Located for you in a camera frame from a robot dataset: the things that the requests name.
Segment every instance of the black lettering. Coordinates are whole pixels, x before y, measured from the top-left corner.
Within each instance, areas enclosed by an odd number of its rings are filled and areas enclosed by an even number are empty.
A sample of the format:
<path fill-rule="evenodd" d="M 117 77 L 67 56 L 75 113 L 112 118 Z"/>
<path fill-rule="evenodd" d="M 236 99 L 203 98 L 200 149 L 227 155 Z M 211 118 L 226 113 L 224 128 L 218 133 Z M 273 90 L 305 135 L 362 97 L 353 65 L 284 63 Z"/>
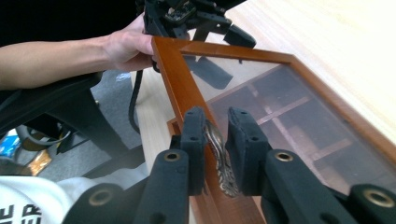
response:
<path fill-rule="evenodd" d="M 27 222 L 26 222 L 26 220 L 24 219 L 23 221 L 22 221 L 22 223 L 21 224 L 40 224 L 41 223 L 41 217 L 38 217 L 36 220 L 35 220 L 35 223 L 34 223 L 34 220 L 33 219 L 29 219 L 29 220 L 27 220 Z"/>
<path fill-rule="evenodd" d="M 41 215 L 41 211 L 39 207 L 36 207 L 34 204 L 26 204 L 23 207 L 22 216 L 33 216 L 33 215 Z"/>
<path fill-rule="evenodd" d="M 10 205 L 8 207 L 8 210 L 6 210 L 6 208 L 0 209 L 0 220 L 11 218 L 13 216 L 14 216 L 14 204 Z"/>

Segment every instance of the display case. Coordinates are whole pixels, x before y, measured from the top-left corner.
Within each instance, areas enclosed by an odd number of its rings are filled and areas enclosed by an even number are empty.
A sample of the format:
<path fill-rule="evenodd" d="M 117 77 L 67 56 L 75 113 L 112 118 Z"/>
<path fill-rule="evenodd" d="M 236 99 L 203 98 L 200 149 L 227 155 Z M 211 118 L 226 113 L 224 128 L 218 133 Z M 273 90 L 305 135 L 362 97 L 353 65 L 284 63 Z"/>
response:
<path fill-rule="evenodd" d="M 372 183 L 396 192 L 395 146 L 292 55 L 155 37 L 158 65 L 176 114 L 193 106 L 227 136 L 230 106 L 247 110 L 273 148 L 298 154 L 326 186 L 348 194 Z M 219 190 L 205 151 L 206 193 L 191 198 L 199 222 L 263 223 L 257 199 Z"/>

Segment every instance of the black device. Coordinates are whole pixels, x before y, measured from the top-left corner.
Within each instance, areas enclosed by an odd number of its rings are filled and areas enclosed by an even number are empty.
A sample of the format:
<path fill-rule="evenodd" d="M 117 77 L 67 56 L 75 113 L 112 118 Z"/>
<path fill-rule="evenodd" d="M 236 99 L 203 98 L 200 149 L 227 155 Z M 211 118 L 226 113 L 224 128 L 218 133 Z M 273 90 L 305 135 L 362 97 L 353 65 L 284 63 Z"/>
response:
<path fill-rule="evenodd" d="M 189 30 L 195 29 L 192 40 L 206 41 L 209 33 L 224 35 L 224 41 L 234 46 L 253 48 L 254 37 L 243 31 L 225 17 L 227 10 L 238 6 L 245 0 L 136 0 L 138 15 L 145 13 L 145 32 L 148 35 L 186 39 Z M 153 62 L 153 68 L 160 70 Z M 217 88 L 223 88 L 231 80 L 225 73 L 223 82 Z M 137 133 L 139 127 L 134 121 L 134 107 L 140 90 L 143 71 L 136 72 L 134 91 L 129 106 L 129 121 Z"/>

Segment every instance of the chair armrest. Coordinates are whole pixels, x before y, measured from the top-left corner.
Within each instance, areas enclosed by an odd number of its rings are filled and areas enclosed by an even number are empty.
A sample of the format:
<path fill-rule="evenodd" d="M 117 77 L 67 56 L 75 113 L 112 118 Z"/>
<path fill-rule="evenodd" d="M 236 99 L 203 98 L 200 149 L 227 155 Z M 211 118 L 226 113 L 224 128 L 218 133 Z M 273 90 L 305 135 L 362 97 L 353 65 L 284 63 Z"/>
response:
<path fill-rule="evenodd" d="M 0 133 L 46 113 L 69 97 L 76 96 L 100 82 L 102 72 L 71 77 L 47 86 L 18 90 L 0 105 Z"/>

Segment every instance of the glass panel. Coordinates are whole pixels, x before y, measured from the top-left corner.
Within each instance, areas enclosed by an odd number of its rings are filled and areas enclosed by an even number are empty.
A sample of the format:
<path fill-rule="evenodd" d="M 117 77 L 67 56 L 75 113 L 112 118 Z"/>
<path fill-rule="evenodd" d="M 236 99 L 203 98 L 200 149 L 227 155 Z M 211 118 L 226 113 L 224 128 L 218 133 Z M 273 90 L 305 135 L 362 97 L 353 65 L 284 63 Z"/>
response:
<path fill-rule="evenodd" d="M 185 56 L 224 138 L 230 106 L 247 110 L 273 148 L 297 153 L 327 186 L 372 183 L 396 192 L 396 169 L 333 113 L 290 67 Z"/>

